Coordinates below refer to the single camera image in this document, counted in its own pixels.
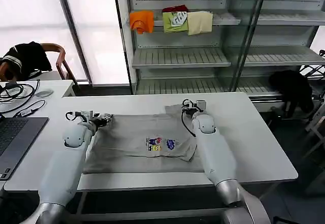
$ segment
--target orange cloth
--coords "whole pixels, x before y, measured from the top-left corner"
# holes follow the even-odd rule
[[[153,24],[153,12],[151,11],[130,13],[130,27],[132,30],[137,29],[140,35],[143,32],[152,33]]]

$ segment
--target black cloth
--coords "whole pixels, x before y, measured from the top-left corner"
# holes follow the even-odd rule
[[[36,42],[30,42],[29,44],[19,44],[10,48],[5,56],[0,60],[0,65],[3,62],[7,62],[10,69],[17,76],[18,81],[25,81],[33,77],[38,76],[41,71],[51,71],[52,67],[48,60],[43,47]],[[5,74],[9,79],[12,74]]]
[[[285,102],[290,102],[287,117],[292,117],[296,106],[299,106],[305,113],[314,109],[313,90],[308,79],[299,72],[292,70],[275,72],[270,76],[269,82],[274,89],[283,95]]]

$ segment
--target wooden chair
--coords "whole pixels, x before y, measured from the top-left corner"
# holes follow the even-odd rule
[[[65,60],[66,51],[63,49],[63,47],[60,45],[57,45],[57,44],[50,44],[50,43],[41,44],[41,46],[43,47],[45,52],[52,51],[52,52],[59,53],[59,56],[56,61],[56,68],[57,68],[57,71],[58,71],[61,79],[62,80],[68,80],[68,79],[73,80],[74,84],[77,85],[76,78],[73,75],[73,73],[71,72],[71,70]],[[66,71],[67,71],[66,73],[62,69],[62,65],[66,69]],[[5,74],[7,71],[9,71],[11,74],[13,74],[13,78],[11,78],[11,79],[6,78]],[[9,81],[9,80],[17,81],[17,78],[16,78],[14,72],[12,72],[10,70],[7,62],[2,63],[2,65],[0,66],[0,80],[3,82]]]

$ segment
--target cable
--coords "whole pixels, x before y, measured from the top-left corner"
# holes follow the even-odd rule
[[[73,114],[75,114],[75,117],[70,119],[68,117],[68,115],[73,115]],[[87,122],[87,118],[84,115],[82,115],[80,112],[73,113],[73,111],[69,111],[69,112],[66,113],[66,119],[68,121],[74,121],[74,120],[76,120],[77,117],[81,117],[83,122]]]
[[[185,112],[185,110],[182,110],[182,123],[183,123],[184,127],[188,130],[188,132],[190,134],[192,134],[193,137],[196,137],[195,133],[193,133],[190,129],[188,129],[188,127],[184,123],[184,119],[183,119],[184,112]]]
[[[20,89],[20,92],[18,92],[18,93],[16,93],[16,94],[14,94],[14,95],[9,95],[9,93],[8,93],[8,90],[10,90],[10,89],[12,89],[12,88],[9,88],[9,89],[7,89],[6,87],[4,87],[4,89],[2,90],[2,92],[3,91],[5,91],[6,92],[6,94],[7,94],[7,96],[6,97],[3,97],[3,96],[1,96],[1,94],[0,94],[0,99],[6,99],[6,98],[8,98],[8,97],[11,97],[9,100],[7,100],[7,101],[0,101],[0,102],[8,102],[8,101],[10,101],[10,100],[13,100],[13,99],[17,99],[17,100],[20,100],[20,99],[25,99],[25,98],[28,98],[24,103],[22,103],[21,105],[19,105],[19,106],[17,106],[16,108],[14,108],[14,109],[10,109],[10,110],[8,110],[8,111],[0,111],[0,114],[5,114],[5,113],[8,113],[8,112],[12,112],[12,111],[15,111],[15,110],[17,110],[17,109],[19,109],[19,108],[21,108],[21,107],[23,107],[24,105],[26,105],[27,103],[28,103],[28,101],[34,96],[34,94],[35,94],[35,92],[38,90],[38,88],[40,87],[40,80],[38,79],[37,80],[37,84],[36,84],[36,88],[34,88],[33,86],[31,86],[30,84],[26,84],[26,83],[21,83],[21,84],[10,84],[10,86],[12,86],[13,88],[14,87],[19,87],[19,88],[22,88],[22,90]],[[28,95],[25,95],[25,96],[19,96],[21,93],[22,93],[22,91],[23,91],[23,87],[24,86],[27,86],[27,87],[30,87],[31,88],[31,92],[28,94]]]
[[[35,109],[31,109],[30,112],[27,113],[26,115],[22,115],[22,114],[21,114],[22,111],[25,111],[25,110],[29,109],[30,107],[32,107],[33,105],[35,105],[35,104],[37,104],[37,103],[39,103],[39,102],[43,102],[43,104],[42,104],[40,107],[37,107],[37,108],[35,108]],[[17,112],[13,117],[19,117],[19,116],[26,117],[26,116],[30,116],[30,115],[34,114],[35,112],[37,112],[38,110],[40,110],[42,107],[44,107],[45,104],[46,104],[46,100],[39,100],[39,101],[36,101],[36,102],[32,103],[30,106],[27,106],[26,108],[24,108],[24,109],[18,111],[18,112]]]
[[[183,102],[182,102],[182,106],[184,106],[184,107],[189,107],[189,104],[185,104],[185,101],[188,101],[189,103],[191,103],[192,104],[192,108],[197,108],[200,112],[203,112],[203,110],[200,108],[200,107],[198,107],[198,105],[196,104],[196,103],[194,103],[193,101],[191,101],[191,100],[189,100],[189,99],[185,99],[185,100],[183,100]]]

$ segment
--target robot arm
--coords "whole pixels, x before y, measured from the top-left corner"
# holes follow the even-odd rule
[[[236,160],[225,138],[215,127],[212,116],[205,112],[206,102],[191,101],[183,110],[192,115],[192,129],[197,138],[204,172],[216,186],[223,202],[230,208],[223,213],[229,224],[270,224],[260,200],[247,192],[236,180]]]
[[[65,149],[56,152],[50,160],[38,191],[39,206],[22,224],[60,223],[67,203],[77,191],[92,136],[113,118],[112,115],[93,117],[92,112],[77,112],[74,119],[78,116],[83,121],[66,130],[63,136]]]

